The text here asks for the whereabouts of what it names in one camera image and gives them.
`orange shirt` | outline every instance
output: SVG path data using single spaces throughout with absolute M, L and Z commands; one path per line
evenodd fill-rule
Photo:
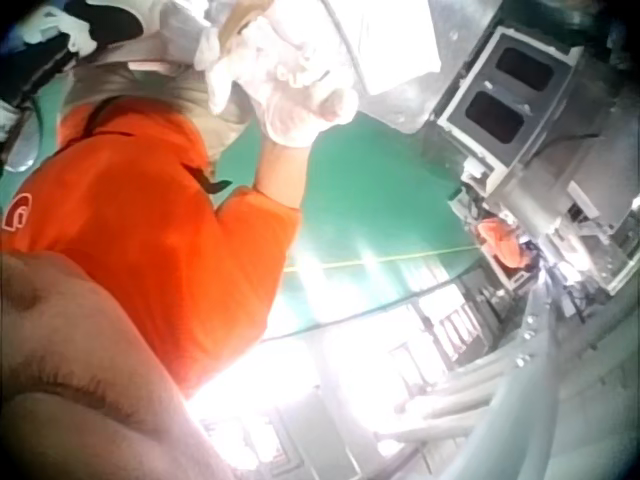
M 91 110 L 64 119 L 62 145 Z M 249 188 L 214 209 L 184 168 L 206 167 L 204 144 L 161 103 L 121 99 L 98 124 L 27 179 L 2 248 L 77 263 L 192 394 L 264 333 L 300 214 Z
M 530 256 L 523 252 L 511 227 L 500 218 L 483 220 L 476 227 L 495 256 L 509 268 L 523 268 L 529 263 Z

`wire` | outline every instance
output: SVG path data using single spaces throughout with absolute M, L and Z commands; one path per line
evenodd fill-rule
M 550 140 L 546 145 L 543 145 L 542 147 L 540 147 L 531 156 L 531 159 L 529 161 L 538 158 L 540 155 L 545 153 L 547 150 L 552 149 L 554 147 L 557 147 L 558 145 L 562 145 L 563 143 L 579 142 L 579 141 L 583 141 L 583 140 L 591 140 L 591 139 L 596 139 L 596 138 L 600 138 L 600 134 L 599 133 L 585 133 L 585 134 L 582 134 L 582 135 L 565 135 L 565 136 L 562 136 L 562 137 L 554 138 L 553 140 Z
M 373 258 L 367 260 L 349 260 L 346 262 L 336 262 L 336 263 L 325 263 L 320 266 L 323 270 L 329 270 L 333 268 L 344 268 L 344 267 L 356 267 L 360 265 L 367 265 L 370 262 L 373 263 L 386 263 L 386 262 L 397 262 L 400 260 L 411 260 L 414 258 L 422 258 L 422 257 L 433 257 L 437 255 L 444 255 L 447 253 L 456 253 L 456 252 L 466 252 L 471 250 L 477 250 L 478 247 L 475 245 L 470 245 L 466 247 L 457 247 L 457 248 L 449 248 L 446 250 L 432 250 L 429 252 L 419 252 L 419 253 L 410 253 L 407 255 L 394 255 L 391 257 L 382 257 L 382 258 Z M 299 272 L 299 267 L 287 267 L 284 269 L 284 273 L 295 273 Z

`factory equipment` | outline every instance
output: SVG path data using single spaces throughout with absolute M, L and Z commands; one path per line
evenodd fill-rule
M 638 96 L 583 48 L 499 27 L 437 124 L 463 180 L 554 264 L 615 294 L 640 260 Z M 465 223 L 465 192 L 452 199 Z M 485 254 L 512 290 L 526 280 Z

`green floor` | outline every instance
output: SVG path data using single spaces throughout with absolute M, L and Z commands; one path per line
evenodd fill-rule
M 47 114 L 42 157 L 55 148 L 62 90 L 59 82 L 41 95 Z M 337 320 L 424 288 L 432 282 L 434 259 L 455 274 L 477 258 L 475 250 L 458 251 L 471 240 L 446 203 L 456 181 L 438 167 L 440 159 L 423 157 L 421 143 L 418 135 L 403 135 L 365 115 L 321 136 L 312 155 L 304 225 L 290 258 L 298 271 L 284 276 L 272 334 Z M 253 127 L 225 153 L 220 176 L 250 184 L 258 149 Z M 3 206 L 25 176 L 3 178 Z M 326 268 L 335 263 L 347 265 Z

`hand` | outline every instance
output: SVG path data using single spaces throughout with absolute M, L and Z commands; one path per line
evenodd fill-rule
M 195 66 L 206 72 L 211 110 L 224 109 L 238 82 L 252 98 L 264 132 L 278 144 L 309 147 L 320 132 L 356 114 L 351 73 L 287 43 L 264 17 L 233 37 L 221 58 L 220 50 L 217 31 L 205 32 Z

